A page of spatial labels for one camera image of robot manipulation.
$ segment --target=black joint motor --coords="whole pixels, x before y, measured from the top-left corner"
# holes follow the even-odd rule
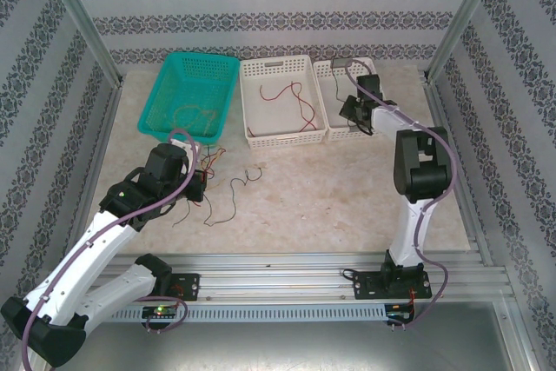
[[[134,169],[122,182],[109,188],[100,203],[101,211],[107,210],[116,217],[122,217],[159,202],[183,183],[187,175],[182,173],[183,167],[189,169],[187,152],[171,143],[159,143],[150,151],[145,167]],[[164,207],[130,219],[128,225],[140,231],[148,221],[166,215],[174,208],[176,201],[183,197],[192,202],[202,202],[206,187],[204,172],[196,170],[179,196]]]
[[[448,141],[444,128],[430,129]],[[444,193],[451,181],[450,157],[436,139],[419,130],[397,132],[394,185],[400,195],[407,197],[411,203],[435,199]]]

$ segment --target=red wire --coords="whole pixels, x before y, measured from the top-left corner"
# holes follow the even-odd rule
[[[262,100],[266,101],[266,102],[272,102],[273,100],[276,100],[278,97],[281,96],[281,94],[286,91],[287,89],[289,89],[290,87],[292,87],[294,84],[299,84],[301,86],[301,83],[299,82],[292,82],[291,84],[287,85],[286,87],[284,87],[280,93],[278,93],[278,96],[276,97],[272,97],[271,99],[267,99],[265,96],[262,95],[262,84],[261,87],[259,88],[259,95],[261,95]]]
[[[294,85],[295,85],[295,84],[299,84],[299,86],[300,86],[299,92],[298,92],[297,94],[295,94],[295,91],[294,91]],[[292,82],[292,83],[289,84],[288,86],[284,87],[284,88],[281,90],[281,92],[278,93],[278,95],[277,95],[276,97],[271,97],[271,98],[266,98],[265,96],[262,95],[262,84],[261,84],[261,87],[259,87],[259,95],[261,96],[261,99],[262,99],[262,100],[264,100],[264,101],[266,101],[266,102],[272,102],[273,100],[276,100],[278,97],[280,97],[281,94],[282,94],[284,91],[286,91],[287,89],[291,89],[292,94],[294,95],[294,97],[297,99],[297,101],[298,101],[298,103],[299,103],[299,110],[300,110],[300,113],[301,113],[301,118],[302,118],[305,122],[307,122],[307,123],[305,124],[305,126],[303,126],[303,128],[300,129],[300,132],[302,132],[302,131],[303,131],[307,126],[309,126],[309,125],[312,126],[314,130],[316,130],[316,126],[314,126],[314,124],[313,124],[313,120],[314,120],[314,117],[315,117],[316,114],[315,114],[315,111],[314,111],[313,106],[311,106],[311,103],[308,103],[308,102],[306,102],[305,100],[301,99],[301,91],[302,91],[302,89],[303,89],[303,86],[302,86],[301,83],[299,83],[299,82]],[[313,116],[311,117],[310,120],[307,119],[307,118],[303,115],[303,107],[301,106],[301,103],[305,103],[305,104],[313,111]],[[253,135],[253,132],[251,131],[250,128],[248,128],[248,131],[249,131],[249,133],[251,134],[251,136],[255,137],[255,135]]]
[[[220,147],[220,148],[215,152],[215,154],[214,154],[213,156],[216,156],[220,151],[222,151],[222,152],[220,153],[220,155],[222,155],[222,154],[224,154],[224,153],[226,152],[226,149]],[[210,160],[210,161],[208,162],[208,166],[207,166],[207,168],[205,169],[205,172],[206,172],[207,170],[211,169],[212,164],[213,164],[214,161],[216,161],[216,159]]]
[[[201,159],[201,165],[205,162],[205,160],[208,158],[210,161],[210,158],[212,158],[213,156],[216,156],[216,154],[218,154],[218,151],[220,151],[219,149],[216,150],[216,152],[214,154],[207,154],[205,155],[202,159]]]
[[[301,117],[303,118],[303,120],[304,120],[305,122],[307,122],[307,123],[305,124],[305,126],[304,126],[303,128],[301,128],[300,132],[302,132],[302,131],[303,131],[307,126],[309,126],[309,125],[311,125],[311,126],[313,127],[313,129],[316,130],[316,126],[314,126],[314,124],[313,124],[313,120],[314,120],[314,116],[315,116],[315,112],[314,112],[313,106],[311,106],[311,103],[306,102],[306,101],[304,101],[303,99],[301,99],[301,89],[299,89],[299,92],[297,93],[297,95],[295,94],[295,91],[294,91],[294,83],[291,83],[291,84],[290,84],[290,87],[291,87],[291,89],[292,89],[292,94],[297,98],[297,101],[298,101],[298,103],[299,103],[299,110],[300,110],[300,112],[301,112]],[[303,115],[303,107],[301,106],[301,103],[305,103],[305,104],[306,104],[309,108],[311,108],[311,110],[313,111],[313,116],[311,117],[311,120],[310,120],[310,121],[308,121],[308,120],[305,118],[305,116]]]

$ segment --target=teal plastic basket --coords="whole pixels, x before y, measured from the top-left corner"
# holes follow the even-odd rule
[[[239,68],[240,61],[232,56],[169,54],[137,128],[159,141],[166,141],[172,129],[181,128],[197,142],[215,143],[226,122]]]

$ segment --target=basket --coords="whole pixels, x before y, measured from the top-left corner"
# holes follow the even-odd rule
[[[169,54],[137,128],[160,141],[165,141],[172,129],[181,128],[197,142],[216,142],[226,122],[239,64],[232,56]]]
[[[368,57],[355,58],[364,62],[376,74],[376,69],[373,65],[373,60]],[[340,116],[341,106],[349,95],[357,96],[357,89],[346,75],[343,67],[334,68],[334,74],[330,64],[331,60],[317,61],[314,63],[314,73],[316,74],[317,83],[324,103],[325,117],[328,128],[328,140],[339,141],[340,139],[353,139],[353,138],[368,138],[367,135],[359,131],[357,127],[348,125],[348,120]],[[368,74],[367,69],[360,64],[354,63],[350,67],[350,74],[353,78],[357,76],[364,76]],[[338,82],[338,98],[336,99],[336,81]]]
[[[300,102],[290,91],[271,102],[261,98],[261,92],[267,98],[277,96],[292,82],[301,83],[300,97],[313,107],[316,129],[308,126],[300,132],[306,122],[301,118]],[[251,149],[316,143],[324,138],[324,105],[309,56],[242,61],[240,85],[245,136]],[[303,113],[307,119],[312,115],[306,104]]]

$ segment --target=black mounting plate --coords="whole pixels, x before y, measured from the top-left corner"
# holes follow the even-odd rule
[[[197,301],[201,276],[198,274],[174,274],[170,278],[167,296],[183,301]]]
[[[410,285],[392,283],[385,289],[383,274],[380,271],[357,271],[353,275],[355,300],[408,299],[413,289],[415,299],[430,299],[433,296],[428,274],[422,271],[417,280]]]

